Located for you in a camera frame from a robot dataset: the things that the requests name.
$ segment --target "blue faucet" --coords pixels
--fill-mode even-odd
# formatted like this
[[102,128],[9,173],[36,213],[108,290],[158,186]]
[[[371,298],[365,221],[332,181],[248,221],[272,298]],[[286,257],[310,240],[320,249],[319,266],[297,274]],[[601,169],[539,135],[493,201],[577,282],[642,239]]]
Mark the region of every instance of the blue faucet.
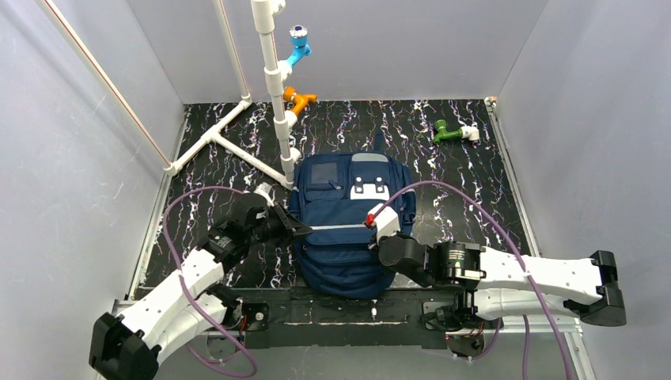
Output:
[[310,45],[308,45],[307,28],[301,25],[296,25],[289,31],[289,34],[291,35],[291,43],[294,44],[294,52],[291,53],[286,61],[293,69],[301,58],[310,55],[313,51],[310,49]]

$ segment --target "gray reflective strip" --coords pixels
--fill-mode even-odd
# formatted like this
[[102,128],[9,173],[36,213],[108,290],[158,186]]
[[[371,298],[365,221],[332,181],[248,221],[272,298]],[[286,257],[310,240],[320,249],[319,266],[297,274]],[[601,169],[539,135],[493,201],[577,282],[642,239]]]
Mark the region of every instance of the gray reflective strip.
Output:
[[386,156],[377,153],[357,153],[352,156],[352,161],[353,162],[373,161],[373,162],[389,163],[389,159]]
[[313,230],[337,230],[340,228],[360,228],[366,227],[363,223],[361,224],[341,224],[338,226],[311,226]]

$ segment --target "blue backpack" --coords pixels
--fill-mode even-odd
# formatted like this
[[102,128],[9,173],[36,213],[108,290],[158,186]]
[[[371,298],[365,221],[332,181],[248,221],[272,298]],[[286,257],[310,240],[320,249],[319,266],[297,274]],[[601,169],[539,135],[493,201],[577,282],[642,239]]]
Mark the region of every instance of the blue backpack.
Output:
[[[364,221],[370,209],[411,183],[410,171],[379,153],[316,154],[295,171],[289,212],[313,228],[294,249],[307,284],[317,291],[347,298],[376,298],[394,280],[369,245],[375,229]],[[415,193],[390,206],[401,232],[415,221]]]

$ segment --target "gray floor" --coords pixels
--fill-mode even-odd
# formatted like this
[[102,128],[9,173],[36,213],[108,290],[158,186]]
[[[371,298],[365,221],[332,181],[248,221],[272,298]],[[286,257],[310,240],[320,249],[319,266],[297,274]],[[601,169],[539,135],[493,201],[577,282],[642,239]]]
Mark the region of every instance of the gray floor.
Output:
[[[205,355],[205,338],[194,342]],[[520,379],[524,336],[501,334],[492,351],[473,363],[422,352],[419,347],[292,347],[256,350],[259,364],[254,380],[396,380],[396,379]],[[433,351],[445,355],[443,351]],[[242,357],[226,369],[244,373],[250,366]],[[221,380],[185,349],[171,355],[156,380]],[[552,334],[533,334],[529,378],[565,379],[559,346]]]

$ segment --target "green valve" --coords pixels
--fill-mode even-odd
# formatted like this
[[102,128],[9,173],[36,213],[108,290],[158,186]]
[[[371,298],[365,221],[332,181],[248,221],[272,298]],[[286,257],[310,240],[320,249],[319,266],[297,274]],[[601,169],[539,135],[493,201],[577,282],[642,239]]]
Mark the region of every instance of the green valve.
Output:
[[437,121],[436,124],[434,124],[434,128],[436,129],[434,143],[437,144],[441,141],[461,139],[461,137],[464,135],[461,129],[457,129],[456,131],[451,132],[448,131],[447,122],[444,120]]

